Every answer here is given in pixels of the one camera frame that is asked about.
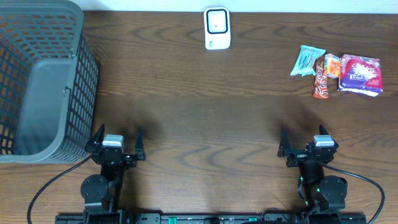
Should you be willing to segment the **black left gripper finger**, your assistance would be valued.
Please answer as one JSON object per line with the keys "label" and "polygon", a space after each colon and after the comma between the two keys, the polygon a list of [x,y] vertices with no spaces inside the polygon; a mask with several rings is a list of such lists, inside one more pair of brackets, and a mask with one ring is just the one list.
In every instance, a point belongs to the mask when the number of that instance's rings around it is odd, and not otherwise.
{"label": "black left gripper finger", "polygon": [[144,142],[143,142],[143,131],[141,127],[138,127],[136,134],[136,141],[134,145],[134,150],[136,152],[136,159],[138,161],[144,161],[146,159],[146,153],[144,150]]}
{"label": "black left gripper finger", "polygon": [[85,151],[88,153],[97,153],[98,149],[102,146],[104,139],[105,127],[102,124],[97,132],[94,133],[92,137],[88,140],[85,146]]}

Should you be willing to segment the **orange chocolate bar wrapper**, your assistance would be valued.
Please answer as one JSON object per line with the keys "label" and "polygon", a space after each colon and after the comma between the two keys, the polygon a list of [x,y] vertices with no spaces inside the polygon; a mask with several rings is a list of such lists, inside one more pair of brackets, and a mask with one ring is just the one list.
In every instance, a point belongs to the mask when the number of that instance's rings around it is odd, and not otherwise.
{"label": "orange chocolate bar wrapper", "polygon": [[312,96],[321,100],[328,99],[327,76],[324,74],[325,58],[321,56],[316,61],[316,74],[314,78],[314,89]]}

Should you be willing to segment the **purple red pad packet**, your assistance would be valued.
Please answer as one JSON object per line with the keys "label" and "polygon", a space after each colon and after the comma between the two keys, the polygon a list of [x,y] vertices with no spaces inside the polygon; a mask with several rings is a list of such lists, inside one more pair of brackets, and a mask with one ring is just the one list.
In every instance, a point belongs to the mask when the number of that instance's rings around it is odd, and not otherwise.
{"label": "purple red pad packet", "polygon": [[381,63],[378,58],[344,54],[340,58],[338,91],[375,97],[383,92]]}

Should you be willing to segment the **orange snack box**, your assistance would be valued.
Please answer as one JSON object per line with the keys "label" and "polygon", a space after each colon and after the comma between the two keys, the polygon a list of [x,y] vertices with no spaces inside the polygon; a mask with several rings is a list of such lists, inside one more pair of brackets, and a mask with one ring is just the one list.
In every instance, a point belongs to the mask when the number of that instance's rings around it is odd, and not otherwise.
{"label": "orange snack box", "polygon": [[340,58],[333,54],[325,55],[324,74],[330,78],[340,76]]}

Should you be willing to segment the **green wipes packet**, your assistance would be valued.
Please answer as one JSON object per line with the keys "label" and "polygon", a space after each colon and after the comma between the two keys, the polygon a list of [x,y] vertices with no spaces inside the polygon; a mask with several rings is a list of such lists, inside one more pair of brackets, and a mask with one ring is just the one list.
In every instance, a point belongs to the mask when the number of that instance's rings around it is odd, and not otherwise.
{"label": "green wipes packet", "polygon": [[315,70],[313,68],[316,60],[324,55],[325,49],[319,49],[307,45],[300,46],[300,52],[295,62],[295,65],[290,73],[291,76],[306,75],[315,76]]}

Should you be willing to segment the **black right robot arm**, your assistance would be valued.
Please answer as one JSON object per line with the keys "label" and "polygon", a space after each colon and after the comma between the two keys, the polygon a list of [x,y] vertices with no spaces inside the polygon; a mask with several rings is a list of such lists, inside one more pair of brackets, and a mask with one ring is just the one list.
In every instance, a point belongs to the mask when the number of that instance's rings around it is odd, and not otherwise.
{"label": "black right robot arm", "polygon": [[306,205],[317,212],[337,212],[345,208],[347,181],[335,175],[325,175],[325,165],[334,159],[338,143],[319,126],[319,134],[305,149],[293,149],[286,130],[281,131],[277,156],[286,159],[287,167],[299,168],[297,191]]}

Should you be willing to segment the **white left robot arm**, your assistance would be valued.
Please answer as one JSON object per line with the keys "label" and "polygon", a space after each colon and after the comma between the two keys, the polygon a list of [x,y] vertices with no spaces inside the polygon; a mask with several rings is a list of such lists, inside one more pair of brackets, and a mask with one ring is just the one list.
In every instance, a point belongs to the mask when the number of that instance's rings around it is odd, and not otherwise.
{"label": "white left robot arm", "polygon": [[87,177],[80,188],[85,200],[85,223],[129,223],[133,220],[131,213],[119,208],[118,203],[125,171],[146,159],[142,128],[137,131],[134,150],[134,154],[124,153],[124,138],[105,135],[104,125],[90,137],[85,151],[101,166],[101,171]]}

